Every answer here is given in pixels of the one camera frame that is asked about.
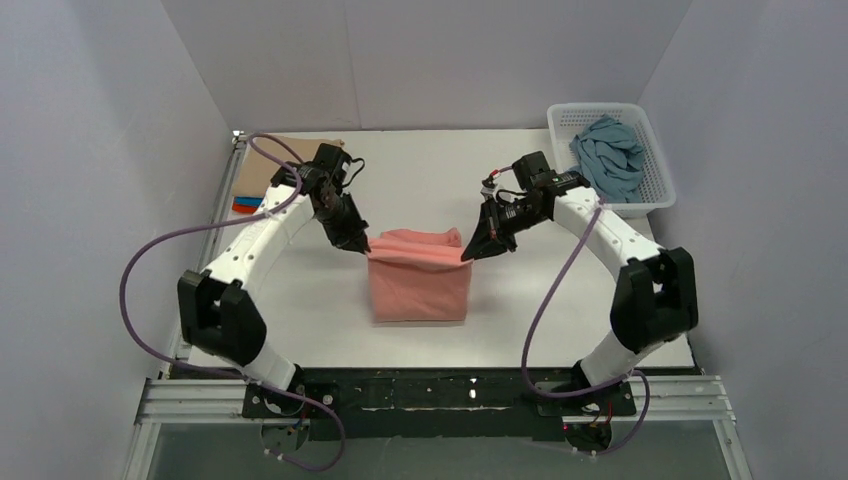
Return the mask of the white plastic basket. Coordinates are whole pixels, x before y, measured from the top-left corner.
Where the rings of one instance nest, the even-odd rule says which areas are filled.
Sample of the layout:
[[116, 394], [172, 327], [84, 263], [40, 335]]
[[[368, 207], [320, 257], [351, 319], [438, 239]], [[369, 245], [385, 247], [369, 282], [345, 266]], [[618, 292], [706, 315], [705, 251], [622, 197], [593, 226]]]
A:
[[640, 203], [607, 203], [624, 218], [637, 218], [670, 207], [676, 193], [665, 162], [645, 111], [629, 103], [577, 102], [555, 104], [547, 110], [550, 138], [559, 170], [574, 171], [577, 162], [569, 150], [572, 138], [587, 126], [607, 115], [635, 130], [645, 149], [644, 179], [639, 187]]

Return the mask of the aluminium frame rail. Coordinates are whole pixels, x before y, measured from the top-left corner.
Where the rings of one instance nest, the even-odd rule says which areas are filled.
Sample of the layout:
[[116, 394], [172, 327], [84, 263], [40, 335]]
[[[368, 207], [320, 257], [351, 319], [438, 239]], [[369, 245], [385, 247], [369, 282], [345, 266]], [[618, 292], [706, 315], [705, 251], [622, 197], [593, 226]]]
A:
[[[646, 419], [661, 421], [710, 421], [720, 442], [732, 479], [750, 479], [750, 468], [736, 432], [736, 415], [719, 376], [651, 376], [650, 393], [639, 384], [632, 387], [635, 405], [649, 404]], [[247, 386], [234, 380], [149, 380], [143, 388], [135, 423], [239, 424], [260, 423], [245, 418], [244, 405], [263, 405], [246, 393]]]

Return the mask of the pink t-shirt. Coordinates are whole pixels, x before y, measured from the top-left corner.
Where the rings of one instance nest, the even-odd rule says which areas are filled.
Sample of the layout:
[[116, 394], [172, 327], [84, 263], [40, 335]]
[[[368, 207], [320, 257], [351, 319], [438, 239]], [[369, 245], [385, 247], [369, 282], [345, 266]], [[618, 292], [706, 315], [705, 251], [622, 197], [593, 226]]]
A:
[[377, 322], [462, 322], [472, 263], [461, 259], [458, 229], [385, 231], [369, 239], [369, 293]]

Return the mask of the orange folded t-shirt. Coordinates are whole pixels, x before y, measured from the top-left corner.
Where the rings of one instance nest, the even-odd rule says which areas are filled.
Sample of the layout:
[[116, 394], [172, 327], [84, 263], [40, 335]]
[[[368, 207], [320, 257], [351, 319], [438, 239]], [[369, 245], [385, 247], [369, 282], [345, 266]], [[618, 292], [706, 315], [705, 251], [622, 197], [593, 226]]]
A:
[[258, 205], [247, 205], [241, 203], [233, 203], [231, 210], [241, 215], [253, 215], [259, 209]]

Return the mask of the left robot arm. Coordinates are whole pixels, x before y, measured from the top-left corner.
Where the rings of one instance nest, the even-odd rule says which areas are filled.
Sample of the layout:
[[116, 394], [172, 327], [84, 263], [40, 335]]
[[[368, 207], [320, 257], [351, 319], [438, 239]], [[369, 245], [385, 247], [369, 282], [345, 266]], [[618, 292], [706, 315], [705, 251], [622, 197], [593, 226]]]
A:
[[293, 186], [272, 186], [257, 220], [249, 222], [202, 271], [188, 270], [179, 279], [184, 340], [264, 385], [288, 389], [298, 367], [269, 342], [252, 295], [283, 250], [313, 220], [322, 224], [335, 248], [368, 251], [368, 224], [351, 194], [321, 187], [309, 195]]

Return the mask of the blue folded t-shirt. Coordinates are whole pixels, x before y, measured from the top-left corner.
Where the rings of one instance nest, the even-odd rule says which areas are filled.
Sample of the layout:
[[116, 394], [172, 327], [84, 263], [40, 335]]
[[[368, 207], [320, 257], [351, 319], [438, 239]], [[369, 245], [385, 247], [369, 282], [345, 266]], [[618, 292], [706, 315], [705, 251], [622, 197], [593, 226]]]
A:
[[262, 197], [236, 196], [233, 199], [233, 204], [242, 205], [250, 208], [258, 208], [262, 204], [262, 201]]

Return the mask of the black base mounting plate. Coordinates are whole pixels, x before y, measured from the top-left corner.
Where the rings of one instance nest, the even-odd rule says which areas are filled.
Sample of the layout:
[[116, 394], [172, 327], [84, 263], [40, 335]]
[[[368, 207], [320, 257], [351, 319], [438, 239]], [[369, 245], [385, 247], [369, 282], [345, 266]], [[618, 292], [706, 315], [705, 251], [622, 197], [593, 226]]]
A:
[[533, 393], [518, 368], [317, 368], [294, 387], [329, 407], [350, 439], [517, 437], [561, 441], [573, 422], [637, 413], [629, 386], [590, 396], [547, 399]]

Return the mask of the teal crumpled t-shirt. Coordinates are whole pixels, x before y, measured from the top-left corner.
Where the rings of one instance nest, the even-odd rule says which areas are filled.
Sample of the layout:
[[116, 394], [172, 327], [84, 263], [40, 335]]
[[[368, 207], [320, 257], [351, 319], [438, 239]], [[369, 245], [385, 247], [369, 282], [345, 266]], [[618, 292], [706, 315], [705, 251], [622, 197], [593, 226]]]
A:
[[574, 167], [607, 203], [640, 203], [645, 149], [635, 130], [604, 115], [575, 135]]

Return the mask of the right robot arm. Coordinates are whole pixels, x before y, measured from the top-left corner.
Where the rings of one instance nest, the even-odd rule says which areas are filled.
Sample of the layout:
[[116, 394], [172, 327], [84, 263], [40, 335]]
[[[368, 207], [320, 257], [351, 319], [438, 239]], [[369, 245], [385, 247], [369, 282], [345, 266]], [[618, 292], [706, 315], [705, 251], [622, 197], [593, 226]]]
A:
[[[623, 382], [650, 353], [693, 330], [699, 321], [693, 257], [682, 247], [666, 249], [607, 209], [590, 187], [556, 195], [536, 190], [511, 203], [485, 200], [462, 261], [495, 257], [517, 248], [517, 233], [550, 220], [578, 236], [538, 308], [522, 348], [522, 379], [547, 399], [585, 397]], [[525, 364], [533, 336], [553, 294], [583, 249], [588, 249], [616, 282], [610, 330], [571, 369], [572, 390], [542, 390]]]

